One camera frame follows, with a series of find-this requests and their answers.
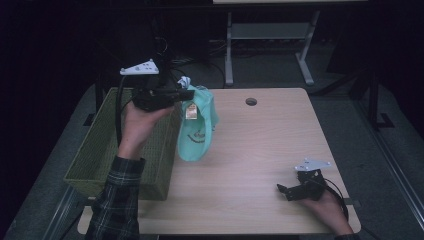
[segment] woven basket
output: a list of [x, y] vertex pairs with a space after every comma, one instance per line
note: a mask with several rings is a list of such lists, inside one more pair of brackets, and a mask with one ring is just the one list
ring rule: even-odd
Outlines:
[[[65, 182], [88, 197], [95, 197], [103, 190], [117, 152], [116, 93], [117, 88], [111, 88], [107, 94], [64, 178]], [[127, 102], [130, 96], [131, 89], [124, 89], [122, 102]], [[176, 104], [173, 113], [156, 124], [143, 149], [142, 155], [147, 161], [140, 182], [139, 199], [163, 201], [167, 198], [180, 114], [180, 104]]]

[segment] desk leg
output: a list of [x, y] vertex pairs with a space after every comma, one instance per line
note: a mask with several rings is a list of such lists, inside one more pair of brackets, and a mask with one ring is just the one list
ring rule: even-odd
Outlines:
[[231, 12], [227, 23], [227, 55], [225, 56], [225, 85], [233, 86], [233, 64], [231, 62]]
[[309, 50], [309, 46], [311, 45], [312, 37], [314, 36], [315, 26], [318, 22], [319, 13], [320, 11], [316, 11], [314, 13], [309, 24], [308, 32], [306, 33], [305, 46], [303, 46], [301, 52], [296, 53], [297, 62], [299, 63], [300, 70], [302, 71], [303, 78], [305, 79], [307, 85], [314, 85], [314, 80], [312, 79], [312, 75], [309, 72], [309, 68], [305, 62], [305, 59]]

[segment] gray carpet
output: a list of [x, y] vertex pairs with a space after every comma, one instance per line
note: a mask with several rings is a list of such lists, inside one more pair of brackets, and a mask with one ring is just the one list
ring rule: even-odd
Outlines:
[[[316, 84], [306, 86], [293, 55], [295, 49], [296, 46], [290, 46], [277, 55], [234, 58], [233, 88], [302, 87], [313, 92], [341, 77], [325, 72], [332, 46], [313, 46], [307, 62]], [[211, 61], [224, 70], [222, 57]], [[192, 64], [179, 69], [192, 78], [193, 85], [204, 85], [211, 89], [222, 87], [222, 75], [215, 66]], [[355, 203], [359, 219], [364, 228], [380, 239], [424, 239], [423, 229], [399, 190], [387, 166], [385, 154], [375, 141], [375, 132], [364, 121], [361, 107], [358, 108], [358, 104], [366, 108], [366, 97], [358, 103], [351, 101], [347, 97], [350, 86], [351, 84], [343, 85], [325, 97], [311, 97], [311, 102]], [[383, 87], [380, 88], [380, 93], [379, 112], [387, 113], [395, 128], [381, 129], [378, 134], [384, 138], [411, 185], [423, 199], [424, 190], [421, 186], [424, 176], [420, 171], [424, 169], [424, 142], [403, 116], [391, 93]], [[83, 126], [84, 121], [95, 111], [94, 100], [94, 88], [91, 87], [75, 109], [5, 239], [43, 239], [47, 229], [52, 229], [51, 226], [57, 227], [56, 235], [51, 239], [59, 239], [78, 216], [85, 199], [76, 194], [65, 220], [58, 225], [51, 223], [67, 189], [62, 179], [88, 131], [88, 127]], [[76, 225], [72, 226], [65, 239], [83, 239], [83, 235], [77, 232]], [[360, 235], [365, 240], [374, 239], [364, 230], [361, 230]], [[301, 239], [332, 239], [332, 236], [311, 235], [301, 236]]]

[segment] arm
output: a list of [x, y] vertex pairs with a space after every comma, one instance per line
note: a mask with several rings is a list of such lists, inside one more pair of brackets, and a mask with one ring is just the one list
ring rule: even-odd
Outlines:
[[105, 187], [93, 203], [85, 239], [139, 239], [138, 192], [144, 159], [141, 150], [155, 124], [173, 108], [146, 113], [130, 102], [126, 107], [122, 140]]
[[343, 211], [337, 201], [329, 191], [325, 190], [318, 201], [311, 199], [299, 200], [299, 202], [311, 210], [315, 216], [327, 225], [336, 235], [336, 240], [359, 240], [359, 236], [354, 234], [349, 222], [343, 215]]

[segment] teal cloth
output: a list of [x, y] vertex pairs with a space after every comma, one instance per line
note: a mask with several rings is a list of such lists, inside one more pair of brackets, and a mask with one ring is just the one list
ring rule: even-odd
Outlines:
[[[188, 90], [194, 90], [194, 97], [182, 103], [183, 116], [177, 148], [181, 159], [198, 161], [209, 150], [219, 117], [215, 110], [214, 96], [207, 88], [190, 85]], [[185, 111], [192, 103], [197, 106], [197, 119], [186, 119]]]

